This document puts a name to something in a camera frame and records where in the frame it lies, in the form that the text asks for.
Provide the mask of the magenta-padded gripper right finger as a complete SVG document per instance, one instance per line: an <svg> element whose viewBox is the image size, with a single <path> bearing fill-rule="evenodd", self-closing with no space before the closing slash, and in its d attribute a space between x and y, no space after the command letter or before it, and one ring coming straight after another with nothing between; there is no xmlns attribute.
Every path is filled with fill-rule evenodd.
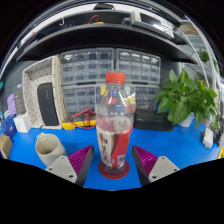
<svg viewBox="0 0 224 224"><path fill-rule="evenodd" d="M132 146L132 156L142 186L179 171L179 168L166 156L157 157L136 145Z"/></svg>

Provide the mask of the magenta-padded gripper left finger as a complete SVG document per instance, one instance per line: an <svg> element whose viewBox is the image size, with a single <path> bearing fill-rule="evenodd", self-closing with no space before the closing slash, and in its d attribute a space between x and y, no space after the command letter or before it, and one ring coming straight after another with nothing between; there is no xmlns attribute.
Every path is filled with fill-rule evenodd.
<svg viewBox="0 0 224 224"><path fill-rule="evenodd" d="M46 168L46 171L75 183L76 185L83 186L93 156L94 146L89 145L70 156L60 156Z"/></svg>

